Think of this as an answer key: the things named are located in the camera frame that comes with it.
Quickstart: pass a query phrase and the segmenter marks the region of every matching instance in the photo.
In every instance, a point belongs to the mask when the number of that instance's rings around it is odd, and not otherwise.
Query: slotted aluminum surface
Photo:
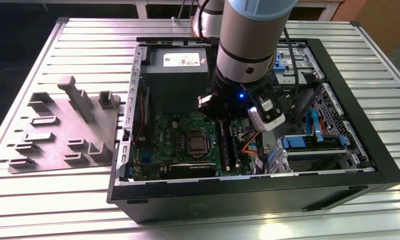
[[[400,185],[326,211],[139,225],[105,202],[109,167],[8,173],[11,144],[21,139],[15,131],[33,114],[25,107],[32,92],[64,97],[56,77],[73,75],[89,94],[112,91],[127,99],[136,36],[189,36],[189,25],[80,18],[56,24],[0,128],[0,238],[400,240]],[[400,167],[400,73],[363,29],[347,22],[290,21],[287,28],[294,38],[322,39]]]

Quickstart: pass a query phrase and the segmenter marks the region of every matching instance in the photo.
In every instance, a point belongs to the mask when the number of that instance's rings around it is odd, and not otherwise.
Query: screw
[[[254,73],[254,67],[248,67],[248,68],[246,69],[246,73],[247,73],[247,74],[252,74],[252,73]]]

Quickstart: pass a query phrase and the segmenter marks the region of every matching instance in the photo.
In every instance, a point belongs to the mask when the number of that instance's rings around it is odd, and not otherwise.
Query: chip
[[[201,158],[208,154],[208,134],[205,132],[188,133],[187,134],[188,147],[187,152],[195,158]]]

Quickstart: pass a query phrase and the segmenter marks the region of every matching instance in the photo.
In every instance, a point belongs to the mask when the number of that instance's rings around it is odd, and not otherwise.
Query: motherboard
[[[173,168],[173,173],[179,172],[179,178],[184,178],[184,169],[189,169],[192,178],[195,168],[203,171],[201,176],[204,171],[211,171],[211,177],[251,174],[251,159],[242,152],[239,167],[232,170],[223,169],[216,128],[218,123],[200,112],[157,115],[153,121],[152,146],[140,147],[136,153],[139,166],[135,171],[141,172],[144,180],[173,178],[164,174],[171,172],[169,168]],[[232,122],[232,130],[235,136],[248,130],[242,119]]]

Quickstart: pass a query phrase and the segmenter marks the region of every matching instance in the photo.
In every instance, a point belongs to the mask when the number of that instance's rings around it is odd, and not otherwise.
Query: blue plastic clip
[[[288,136],[286,138],[292,148],[306,148],[306,142],[302,136]]]
[[[275,73],[283,73],[287,70],[287,66],[283,64],[280,57],[282,57],[280,53],[278,53],[275,56],[275,63],[274,63],[274,67],[272,67],[272,71]]]
[[[282,144],[283,144],[284,149],[287,149],[290,147],[290,142],[284,137],[282,138]]]
[[[344,148],[348,145],[347,139],[344,136],[338,136],[340,146]]]
[[[319,124],[319,114],[315,109],[310,109],[308,114],[307,114],[306,134],[310,134],[312,132],[311,120],[312,120],[314,134],[318,138],[318,142],[323,142],[323,136],[322,136],[320,124]]]

